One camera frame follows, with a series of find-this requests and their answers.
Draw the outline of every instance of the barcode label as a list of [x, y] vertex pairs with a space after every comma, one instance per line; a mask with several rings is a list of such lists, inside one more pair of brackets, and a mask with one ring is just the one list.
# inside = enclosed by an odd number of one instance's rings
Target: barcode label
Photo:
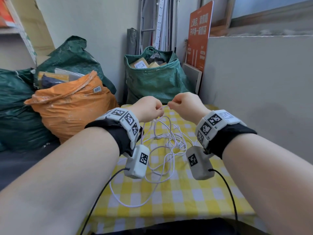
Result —
[[99, 91], [102, 91], [100, 86], [97, 86], [96, 88], [94, 88], [94, 93], [99, 92]]
[[147, 68], [147, 66], [145, 65], [145, 63], [141, 60], [138, 63], [134, 64], [135, 68]]

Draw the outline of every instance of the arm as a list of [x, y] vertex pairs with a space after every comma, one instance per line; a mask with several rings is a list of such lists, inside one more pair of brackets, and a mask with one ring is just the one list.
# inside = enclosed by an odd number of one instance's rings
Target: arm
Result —
[[[195, 124], [210, 112], [191, 93], [178, 94], [168, 104]], [[274, 234], [312, 234], [313, 165], [255, 134], [234, 138], [223, 152], [223, 162]]]
[[[164, 113], [154, 97], [129, 110], [140, 122]], [[118, 158], [106, 130], [82, 130], [0, 192], [1, 234], [76, 234]]]

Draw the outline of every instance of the white cable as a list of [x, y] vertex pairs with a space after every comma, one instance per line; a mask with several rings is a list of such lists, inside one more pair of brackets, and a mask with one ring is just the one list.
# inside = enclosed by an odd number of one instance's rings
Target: white cable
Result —
[[[169, 125], [166, 125], [164, 122], [162, 122], [162, 121], [161, 121], [162, 118], [168, 118], [168, 120], [169, 120]], [[160, 134], [160, 135], [157, 135], [157, 134], [156, 134], [156, 127], [157, 127], [156, 125], [157, 125], [158, 122], [160, 122], [160, 123], [162, 123], [163, 125], [166, 126], [166, 128], [167, 128], [167, 133]], [[150, 132], [150, 130], [151, 130], [152, 127], [153, 127], [154, 137], [151, 137], [151, 138], [149, 138], [149, 139], [143, 140], [144, 137]], [[184, 134], [184, 133], [180, 130], [180, 128], [179, 128], [178, 126], [176, 126], [175, 124], [173, 124], [173, 123], [171, 122], [171, 120], [170, 120], [169, 117], [167, 117], [167, 116], [162, 116], [162, 117], [160, 117], [160, 118], [157, 119], [157, 120], [151, 121], [151, 125], [150, 125], [150, 127], [149, 127], [149, 130], [145, 133], [145, 135], [143, 135], [143, 131], [142, 131], [140, 144], [143, 144], [144, 142], [146, 142], [146, 141], [148, 141], [148, 140], [151, 140], [151, 139], [158, 140], [158, 139], [161, 139], [161, 138], [166, 138], [166, 139], [168, 139], [168, 141], [165, 143], [165, 145], [164, 145], [164, 146], [158, 146], [158, 147], [152, 149], [152, 150], [150, 151], [150, 155], [151, 155], [151, 153], [152, 153], [154, 150], [159, 149], [159, 148], [168, 148], [168, 149], [171, 150], [170, 153], [168, 153], [168, 154], [166, 154], [166, 155], [164, 156], [163, 163], [160, 164], [160, 165], [158, 165], [157, 167], [151, 168], [150, 163], [148, 162], [148, 167], [151, 169], [151, 172], [152, 172], [153, 174], [156, 174], [156, 175], [159, 175], [159, 176], [160, 176], [160, 177], [159, 177], [159, 180], [158, 180], [158, 181], [150, 181], [150, 180], [148, 180], [147, 177], [145, 176], [145, 179], [146, 179], [147, 182], [150, 182], [150, 183], [153, 183], [153, 184], [156, 184], [156, 185], [155, 185], [155, 187], [154, 187], [152, 193], [151, 193], [151, 194], [149, 195], [149, 197], [147, 198], [147, 200], [146, 200], [145, 202], [143, 202], [142, 204], [139, 204], [139, 205], [126, 205], [126, 204], [124, 204], [122, 201], [120, 201], [119, 198], [115, 195], [115, 193], [114, 193], [114, 191], [113, 191], [113, 189], [112, 189], [112, 186], [111, 186], [111, 182], [110, 182], [110, 189], [111, 189], [111, 192], [112, 192], [113, 196], [116, 198], [116, 200], [117, 200], [120, 204], [122, 204], [122, 205], [124, 205], [124, 206], [126, 206], [126, 207], [128, 207], [128, 208], [140, 207], [140, 206], [143, 206], [144, 204], [146, 204], [146, 203], [150, 200], [150, 198], [152, 197], [152, 195], [153, 195], [154, 191], [156, 190], [157, 186], [159, 185], [159, 183], [165, 182], [165, 181], [169, 180], [169, 179], [173, 176], [173, 174], [174, 174], [174, 172], [175, 172], [175, 156], [183, 156], [183, 155], [186, 154], [187, 143], [186, 143], [186, 140], [184, 139], [184, 136], [189, 139], [189, 141], [191, 142], [192, 146], [195, 145], [195, 143], [194, 143], [186, 134]], [[180, 149], [182, 152], [174, 153], [174, 152], [173, 152], [174, 149]], [[166, 172], [164, 172], [165, 164], [168, 163], [168, 162], [169, 162], [169, 164], [170, 164], [170, 165], [169, 165], [169, 168], [168, 168], [168, 170], [167, 170]], [[156, 171], [160, 166], [163, 166], [161, 173]], [[162, 180], [162, 177], [165, 176], [166, 174], [168, 174], [168, 173], [170, 172], [171, 168], [172, 168], [172, 172], [171, 172], [170, 176], [167, 177], [166, 179]]]

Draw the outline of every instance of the tablecloth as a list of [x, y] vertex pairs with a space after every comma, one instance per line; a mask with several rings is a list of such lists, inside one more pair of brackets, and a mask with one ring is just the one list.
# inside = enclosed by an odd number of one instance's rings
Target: tablecloth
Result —
[[[217, 109], [214, 106], [207, 106], [209, 109]], [[165, 107], [167, 115], [173, 124], [180, 127], [193, 142], [197, 138], [194, 134], [195, 127], [191, 122], [183, 120], [175, 111]], [[147, 123], [144, 130], [147, 132], [150, 123]], [[157, 124], [157, 134], [166, 133], [166, 127], [161, 123]], [[150, 131], [146, 138], [153, 137]], [[144, 143], [151, 149], [165, 144], [165, 139], [153, 139]], [[149, 162], [152, 167], [163, 162], [164, 156], [169, 149], [160, 148], [152, 152]], [[116, 171], [124, 168], [126, 160], [120, 157], [119, 163], [114, 169]], [[238, 187], [227, 172], [223, 161], [213, 156], [210, 159], [213, 168], [219, 171], [228, 182], [234, 196], [237, 207], [238, 218], [249, 225], [252, 225], [264, 232], [267, 232], [264, 223], [257, 217], [252, 207], [241, 194]], [[159, 176], [152, 174], [147, 169], [147, 178], [157, 180]], [[125, 177], [123, 172], [119, 173], [112, 180], [112, 189], [117, 197], [128, 205], [137, 205], [144, 202], [151, 194], [154, 184], [148, 183], [145, 179], [131, 179]], [[225, 217], [234, 219], [233, 203], [229, 191], [216, 173], [213, 178], [204, 181], [197, 181], [192, 177], [186, 155], [175, 157], [175, 170], [170, 180], [158, 185], [152, 198], [143, 206], [128, 208], [119, 204], [113, 197], [109, 186], [104, 190], [96, 208], [85, 229], [95, 233], [108, 233], [140, 227], [147, 227], [169, 221], [186, 219], [207, 219], [214, 217]]]

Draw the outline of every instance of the black wrist strap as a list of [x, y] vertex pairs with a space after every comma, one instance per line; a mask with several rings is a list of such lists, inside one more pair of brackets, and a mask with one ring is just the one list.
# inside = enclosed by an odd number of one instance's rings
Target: black wrist strap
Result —
[[[123, 153], [128, 153], [128, 155], [132, 156], [132, 149], [131, 149], [131, 140], [127, 135], [127, 131], [123, 128], [123, 126], [114, 120], [111, 119], [104, 119], [104, 120], [95, 120], [90, 122], [85, 126], [85, 128], [89, 127], [100, 127], [107, 130], [112, 137], [115, 139], [118, 147], [119, 147], [119, 155]], [[138, 140], [141, 139], [142, 127], [139, 130], [139, 137]]]
[[226, 146], [238, 135], [243, 133], [253, 133], [257, 132], [250, 129], [242, 124], [226, 125], [220, 131], [217, 132], [216, 136], [209, 142], [208, 150], [210, 153], [217, 155], [222, 159], [222, 154]]

